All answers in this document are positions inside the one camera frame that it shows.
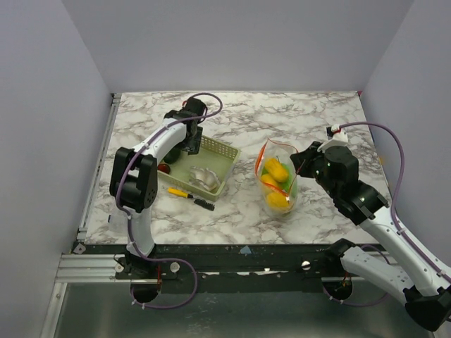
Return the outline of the clear zip top bag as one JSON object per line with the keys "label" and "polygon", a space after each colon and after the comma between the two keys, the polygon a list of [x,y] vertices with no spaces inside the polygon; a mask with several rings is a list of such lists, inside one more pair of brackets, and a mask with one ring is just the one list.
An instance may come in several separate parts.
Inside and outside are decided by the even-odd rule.
{"label": "clear zip top bag", "polygon": [[286,218],[297,203],[297,170],[290,158],[296,153],[291,144],[267,139],[254,163],[257,186],[273,218]]}

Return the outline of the yellow corn toy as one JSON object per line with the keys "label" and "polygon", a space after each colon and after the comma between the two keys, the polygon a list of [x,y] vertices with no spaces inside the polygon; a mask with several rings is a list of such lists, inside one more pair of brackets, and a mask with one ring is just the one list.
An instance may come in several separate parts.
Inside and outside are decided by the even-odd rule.
{"label": "yellow corn toy", "polygon": [[267,159],[264,168],[277,182],[284,182],[287,179],[287,174],[277,158]]}

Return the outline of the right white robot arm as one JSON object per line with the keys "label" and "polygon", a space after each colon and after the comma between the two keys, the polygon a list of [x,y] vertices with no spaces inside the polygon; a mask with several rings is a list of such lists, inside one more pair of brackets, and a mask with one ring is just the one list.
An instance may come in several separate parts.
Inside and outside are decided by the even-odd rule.
{"label": "right white robot arm", "polygon": [[316,180],[337,210],[376,239],[398,264],[371,258],[341,239],[333,245],[338,251],[324,258],[326,271],[363,277],[397,299],[416,324],[435,332],[450,318],[450,267],[393,215],[375,188],[359,179],[359,161],[346,146],[325,151],[320,147],[313,142],[305,151],[290,155],[297,174]]}

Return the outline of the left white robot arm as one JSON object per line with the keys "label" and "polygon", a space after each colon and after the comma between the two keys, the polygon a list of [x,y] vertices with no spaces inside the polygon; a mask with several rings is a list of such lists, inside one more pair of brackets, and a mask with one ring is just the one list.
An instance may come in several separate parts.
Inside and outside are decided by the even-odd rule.
{"label": "left white robot arm", "polygon": [[178,149],[189,155],[199,152],[206,104],[193,95],[178,111],[165,114],[157,130],[133,148],[117,150],[110,179],[110,195],[127,221],[127,250],[136,257],[132,270],[141,278],[151,277],[156,261],[149,256],[154,249],[150,229],[150,208],[158,191],[158,165],[170,151]]}

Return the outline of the dark green avocado toy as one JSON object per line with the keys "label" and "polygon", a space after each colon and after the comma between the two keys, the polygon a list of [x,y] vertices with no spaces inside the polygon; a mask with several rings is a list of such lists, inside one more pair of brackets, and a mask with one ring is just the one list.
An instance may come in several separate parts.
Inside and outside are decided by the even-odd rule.
{"label": "dark green avocado toy", "polygon": [[181,156],[182,151],[180,149],[171,149],[163,158],[163,161],[167,164],[173,164],[177,162]]}

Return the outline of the yellow pear toy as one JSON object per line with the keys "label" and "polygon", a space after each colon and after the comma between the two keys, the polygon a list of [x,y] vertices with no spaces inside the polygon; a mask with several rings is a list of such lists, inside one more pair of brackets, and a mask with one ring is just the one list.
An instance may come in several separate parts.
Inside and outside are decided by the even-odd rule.
{"label": "yellow pear toy", "polygon": [[271,185],[272,187],[275,187],[275,188],[277,188],[277,189],[280,189],[279,183],[278,183],[278,182],[277,182],[270,174],[268,174],[268,173],[263,174],[263,175],[261,176],[261,181],[262,181],[263,183],[265,183],[265,184]]}

